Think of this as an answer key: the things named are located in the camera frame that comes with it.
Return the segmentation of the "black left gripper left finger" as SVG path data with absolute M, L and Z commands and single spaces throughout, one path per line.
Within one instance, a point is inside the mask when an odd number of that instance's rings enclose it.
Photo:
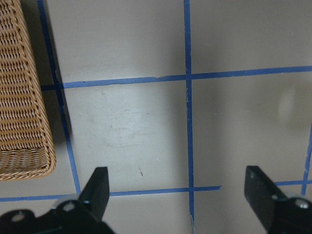
M 96 167 L 78 197 L 97 221 L 102 221 L 109 201 L 109 176 L 107 167 Z

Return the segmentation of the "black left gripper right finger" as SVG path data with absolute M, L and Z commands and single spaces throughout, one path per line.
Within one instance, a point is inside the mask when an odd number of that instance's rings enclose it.
M 265 229 L 273 226 L 277 203 L 288 200 L 258 166 L 246 167 L 244 196 Z

